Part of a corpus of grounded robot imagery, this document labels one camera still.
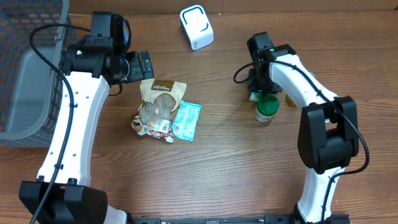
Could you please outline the teal tissue pack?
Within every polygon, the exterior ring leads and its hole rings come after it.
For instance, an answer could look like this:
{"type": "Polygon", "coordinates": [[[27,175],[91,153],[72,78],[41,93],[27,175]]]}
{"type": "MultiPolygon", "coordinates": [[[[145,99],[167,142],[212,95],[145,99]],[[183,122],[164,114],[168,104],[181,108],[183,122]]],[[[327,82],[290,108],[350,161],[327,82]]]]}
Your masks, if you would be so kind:
{"type": "Polygon", "coordinates": [[[262,98],[262,92],[250,92],[249,101],[258,102],[262,98]]]}

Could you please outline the green lidded white jar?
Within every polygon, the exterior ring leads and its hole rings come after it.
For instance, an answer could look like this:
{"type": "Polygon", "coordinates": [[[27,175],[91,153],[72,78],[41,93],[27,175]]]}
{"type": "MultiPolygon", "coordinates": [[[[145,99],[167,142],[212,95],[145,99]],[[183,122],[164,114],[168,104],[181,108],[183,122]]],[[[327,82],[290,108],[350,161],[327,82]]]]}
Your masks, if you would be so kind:
{"type": "Polygon", "coordinates": [[[274,95],[266,95],[258,99],[254,108],[254,117],[260,122],[269,122],[279,110],[279,101],[274,95]]]}

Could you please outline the beige brown snack bag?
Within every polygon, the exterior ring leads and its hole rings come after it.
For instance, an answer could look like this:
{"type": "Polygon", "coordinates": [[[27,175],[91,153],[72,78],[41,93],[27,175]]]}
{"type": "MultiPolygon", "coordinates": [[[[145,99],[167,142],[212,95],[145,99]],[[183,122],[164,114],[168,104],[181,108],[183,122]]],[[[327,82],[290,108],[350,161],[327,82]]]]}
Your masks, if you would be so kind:
{"type": "Polygon", "coordinates": [[[141,81],[142,103],[131,126],[138,135],[173,143],[172,113],[179,106],[187,88],[186,83],[150,78],[141,81]]]}

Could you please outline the yellow dish soap bottle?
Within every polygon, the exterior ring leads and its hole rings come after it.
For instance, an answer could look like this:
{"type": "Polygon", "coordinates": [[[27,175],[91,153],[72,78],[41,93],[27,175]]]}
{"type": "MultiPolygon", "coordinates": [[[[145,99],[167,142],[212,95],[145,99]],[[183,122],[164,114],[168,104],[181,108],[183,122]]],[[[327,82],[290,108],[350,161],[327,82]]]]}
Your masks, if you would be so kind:
{"type": "Polygon", "coordinates": [[[289,95],[285,96],[285,102],[288,106],[296,108],[296,104],[293,102],[293,100],[289,97],[289,95]]]}

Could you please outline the teal wipes packet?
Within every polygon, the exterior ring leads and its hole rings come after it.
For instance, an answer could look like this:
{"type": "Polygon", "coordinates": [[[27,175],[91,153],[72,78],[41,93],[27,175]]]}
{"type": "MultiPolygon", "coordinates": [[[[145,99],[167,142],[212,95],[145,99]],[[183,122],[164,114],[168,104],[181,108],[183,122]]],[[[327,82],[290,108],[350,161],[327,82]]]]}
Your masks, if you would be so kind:
{"type": "Polygon", "coordinates": [[[175,137],[193,142],[202,105],[181,101],[172,129],[175,137]]]}

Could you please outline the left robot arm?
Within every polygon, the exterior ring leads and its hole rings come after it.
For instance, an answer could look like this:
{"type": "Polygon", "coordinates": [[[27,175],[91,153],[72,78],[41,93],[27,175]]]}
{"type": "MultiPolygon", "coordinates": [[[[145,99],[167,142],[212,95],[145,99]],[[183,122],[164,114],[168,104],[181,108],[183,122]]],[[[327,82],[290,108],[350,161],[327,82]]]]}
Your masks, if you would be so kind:
{"type": "Polygon", "coordinates": [[[90,185],[93,141],[110,88],[154,76],[148,52],[130,50],[131,34],[123,16],[94,12],[84,39],[69,45],[53,67],[63,82],[55,132],[36,180],[19,189],[32,223],[132,222],[90,185]]]}

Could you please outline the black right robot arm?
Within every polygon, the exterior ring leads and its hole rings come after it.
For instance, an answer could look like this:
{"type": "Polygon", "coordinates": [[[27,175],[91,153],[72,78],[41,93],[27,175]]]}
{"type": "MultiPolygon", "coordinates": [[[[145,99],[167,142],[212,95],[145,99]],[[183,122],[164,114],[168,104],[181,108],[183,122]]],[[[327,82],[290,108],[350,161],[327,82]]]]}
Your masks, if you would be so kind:
{"type": "Polygon", "coordinates": [[[267,32],[254,34],[247,46],[253,67],[248,88],[261,93],[254,110],[266,122],[274,114],[265,101],[285,91],[301,111],[297,148],[306,166],[303,193],[290,223],[349,223],[347,215],[331,212],[338,174],[359,151],[356,104],[325,88],[303,66],[288,44],[275,46],[267,32]]]}

